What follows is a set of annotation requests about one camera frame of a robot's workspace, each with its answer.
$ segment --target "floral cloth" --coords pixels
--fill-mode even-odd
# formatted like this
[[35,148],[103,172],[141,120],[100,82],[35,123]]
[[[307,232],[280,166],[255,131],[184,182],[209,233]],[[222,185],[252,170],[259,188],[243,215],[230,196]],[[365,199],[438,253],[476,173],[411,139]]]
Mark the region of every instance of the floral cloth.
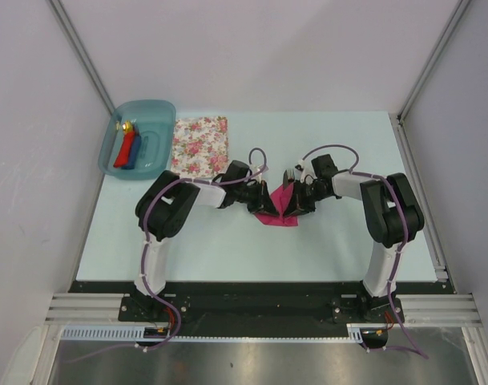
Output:
[[183,177],[213,178],[228,166],[228,119],[179,119],[172,138],[171,171]]

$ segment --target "light blue table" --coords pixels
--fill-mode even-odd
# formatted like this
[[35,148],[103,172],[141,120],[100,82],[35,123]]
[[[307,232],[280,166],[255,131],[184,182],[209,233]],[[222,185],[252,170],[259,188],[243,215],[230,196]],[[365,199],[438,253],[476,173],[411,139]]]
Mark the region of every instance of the light blue table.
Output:
[[[358,170],[388,175],[404,172],[385,112],[223,113],[185,111],[179,116],[228,117],[230,159],[247,162],[249,149],[267,152],[270,191],[310,149],[347,144],[361,156]],[[331,151],[338,168],[353,154]],[[153,180],[130,182],[106,176],[76,279],[133,281],[138,273],[143,233],[135,205]],[[167,262],[171,281],[319,282],[363,279],[372,252],[362,203],[326,199],[299,218],[296,228],[262,225],[244,205],[225,210],[195,207],[173,239]],[[409,243],[399,281],[433,282],[432,260],[423,233]]]

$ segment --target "pink cloth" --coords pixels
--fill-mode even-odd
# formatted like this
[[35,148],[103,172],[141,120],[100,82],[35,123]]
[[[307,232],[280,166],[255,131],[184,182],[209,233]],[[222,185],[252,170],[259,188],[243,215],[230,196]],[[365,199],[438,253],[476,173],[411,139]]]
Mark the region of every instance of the pink cloth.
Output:
[[298,226],[297,217],[283,218],[283,212],[286,210],[290,198],[293,194],[293,183],[291,183],[286,190],[283,190],[283,186],[279,186],[272,194],[270,194],[270,199],[272,203],[276,206],[279,212],[279,217],[271,217],[265,214],[255,214],[256,218],[264,225],[269,226],[282,226],[282,227],[293,227]]

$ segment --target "blue plastic tray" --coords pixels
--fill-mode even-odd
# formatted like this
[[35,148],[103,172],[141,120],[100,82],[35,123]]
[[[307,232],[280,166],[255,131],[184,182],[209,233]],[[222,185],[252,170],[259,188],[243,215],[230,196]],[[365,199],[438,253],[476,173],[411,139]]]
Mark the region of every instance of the blue plastic tray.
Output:
[[[98,166],[107,175],[125,180],[155,179],[167,167],[172,146],[176,109],[164,100],[135,100],[120,105],[112,114],[99,153]],[[116,122],[135,122],[142,144],[135,168],[114,168],[123,143],[123,131]]]

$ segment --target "white wall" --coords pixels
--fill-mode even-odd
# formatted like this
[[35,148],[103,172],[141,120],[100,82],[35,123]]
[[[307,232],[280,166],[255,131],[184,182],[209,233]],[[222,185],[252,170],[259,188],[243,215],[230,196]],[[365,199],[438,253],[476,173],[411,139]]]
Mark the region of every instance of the white wall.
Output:
[[0,378],[64,290],[107,112],[44,0],[0,0]]
[[398,112],[457,0],[65,0],[116,105]]
[[406,124],[450,273],[488,333],[488,0],[472,3]]

